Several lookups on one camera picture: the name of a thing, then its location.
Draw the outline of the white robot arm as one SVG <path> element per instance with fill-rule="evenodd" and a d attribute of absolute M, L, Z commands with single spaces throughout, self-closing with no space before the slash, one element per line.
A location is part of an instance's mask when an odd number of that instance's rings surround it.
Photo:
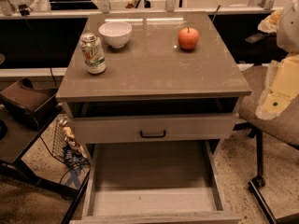
<path fill-rule="evenodd" d="M 299 0 L 289 0 L 282 10 L 273 12 L 265 21 L 270 27 L 276 26 L 277 45 L 287 52 L 281 62 L 269 64 L 255 111 L 259 119 L 274 119 L 299 94 Z"/>

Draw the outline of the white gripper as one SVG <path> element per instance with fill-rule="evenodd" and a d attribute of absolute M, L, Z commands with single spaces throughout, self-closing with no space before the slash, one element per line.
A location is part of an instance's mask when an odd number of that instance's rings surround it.
<path fill-rule="evenodd" d="M 292 53 L 278 64 L 271 89 L 273 93 L 262 95 L 258 102 L 255 114 L 259 119 L 278 117 L 291 103 L 287 98 L 292 100 L 299 94 L 299 54 Z"/>

